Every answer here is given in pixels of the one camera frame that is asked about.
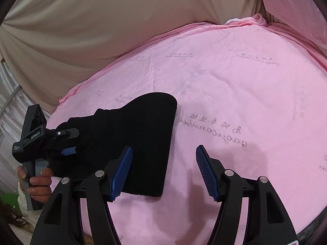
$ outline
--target hair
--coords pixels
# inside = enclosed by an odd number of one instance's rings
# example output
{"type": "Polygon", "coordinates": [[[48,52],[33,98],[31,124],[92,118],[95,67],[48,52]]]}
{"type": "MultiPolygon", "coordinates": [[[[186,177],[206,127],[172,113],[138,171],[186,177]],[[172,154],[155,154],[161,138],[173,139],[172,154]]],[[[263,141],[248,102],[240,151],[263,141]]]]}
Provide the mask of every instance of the hair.
{"type": "Polygon", "coordinates": [[[0,199],[0,215],[3,216],[8,224],[14,225],[18,228],[24,228],[28,224],[23,218],[22,214],[16,211],[9,204],[4,204],[0,199]]]}

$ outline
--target round metal bolt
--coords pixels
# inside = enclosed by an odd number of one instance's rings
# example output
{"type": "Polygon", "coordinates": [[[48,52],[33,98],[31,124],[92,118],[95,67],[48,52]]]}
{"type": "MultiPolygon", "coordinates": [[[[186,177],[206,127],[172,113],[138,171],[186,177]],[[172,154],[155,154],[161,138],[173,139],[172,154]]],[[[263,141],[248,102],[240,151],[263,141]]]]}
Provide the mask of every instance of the round metal bolt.
{"type": "Polygon", "coordinates": [[[265,176],[261,176],[261,177],[260,177],[260,181],[261,181],[262,183],[267,183],[267,182],[268,182],[268,179],[267,179],[265,176]]]}
{"type": "Polygon", "coordinates": [[[95,175],[96,175],[97,177],[102,177],[102,176],[104,175],[104,171],[103,171],[103,170],[98,170],[98,171],[95,173],[95,175]]]}
{"type": "Polygon", "coordinates": [[[227,170],[225,170],[225,175],[231,177],[234,175],[234,172],[230,169],[227,169],[227,170]]]}
{"type": "Polygon", "coordinates": [[[67,184],[69,182],[69,178],[65,177],[61,179],[62,184],[67,184]]]}

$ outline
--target pink tablecloth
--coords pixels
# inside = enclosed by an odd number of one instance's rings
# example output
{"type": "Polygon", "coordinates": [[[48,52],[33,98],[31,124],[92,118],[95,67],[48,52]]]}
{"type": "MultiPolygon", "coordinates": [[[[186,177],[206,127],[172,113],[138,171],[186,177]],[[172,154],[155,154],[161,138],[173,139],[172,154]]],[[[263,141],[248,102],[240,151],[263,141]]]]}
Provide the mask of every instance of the pink tablecloth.
{"type": "MultiPolygon", "coordinates": [[[[198,169],[199,144],[243,177],[267,176],[298,233],[327,205],[326,67],[312,43],[259,14],[225,26],[192,24],[153,38],[74,87],[48,128],[148,92],[170,93],[178,110],[164,193],[122,193],[109,204],[122,244],[207,243],[219,204],[198,169]]],[[[90,233],[84,201],[82,207],[90,233]]],[[[237,245],[245,223],[243,212],[237,245]]]]}

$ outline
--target finger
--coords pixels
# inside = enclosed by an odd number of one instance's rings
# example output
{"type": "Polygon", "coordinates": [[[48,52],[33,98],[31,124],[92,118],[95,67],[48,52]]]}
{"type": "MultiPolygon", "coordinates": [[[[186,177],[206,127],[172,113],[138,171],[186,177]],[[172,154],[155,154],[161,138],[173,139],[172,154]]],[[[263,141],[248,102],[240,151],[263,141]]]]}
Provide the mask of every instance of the finger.
{"type": "Polygon", "coordinates": [[[52,180],[51,178],[38,176],[30,178],[29,182],[34,186],[50,186],[52,180]]]}
{"type": "Polygon", "coordinates": [[[50,168],[43,169],[41,171],[41,176],[42,177],[48,177],[48,178],[53,177],[53,171],[52,171],[52,169],[50,169],[50,168]]]}
{"type": "Polygon", "coordinates": [[[16,173],[17,173],[18,177],[22,180],[24,180],[27,176],[27,173],[22,166],[17,166],[16,173]]]}
{"type": "Polygon", "coordinates": [[[39,195],[31,195],[31,197],[36,200],[36,201],[39,201],[41,203],[46,203],[49,198],[50,198],[51,194],[48,194],[48,195],[43,195],[43,196],[39,196],[39,195]]]}
{"type": "Polygon", "coordinates": [[[30,187],[27,189],[27,192],[30,195],[48,195],[51,194],[51,188],[49,186],[37,186],[37,187],[30,187]]]}

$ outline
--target beige curtain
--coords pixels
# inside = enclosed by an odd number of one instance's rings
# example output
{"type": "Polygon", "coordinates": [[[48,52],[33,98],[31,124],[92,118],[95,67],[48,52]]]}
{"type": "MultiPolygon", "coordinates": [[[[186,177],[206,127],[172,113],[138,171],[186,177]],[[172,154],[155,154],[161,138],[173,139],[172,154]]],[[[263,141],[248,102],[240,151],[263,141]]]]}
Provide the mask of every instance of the beige curtain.
{"type": "Polygon", "coordinates": [[[194,22],[263,13],[262,0],[17,0],[0,26],[0,58],[53,112],[69,89],[146,40],[194,22]]]}

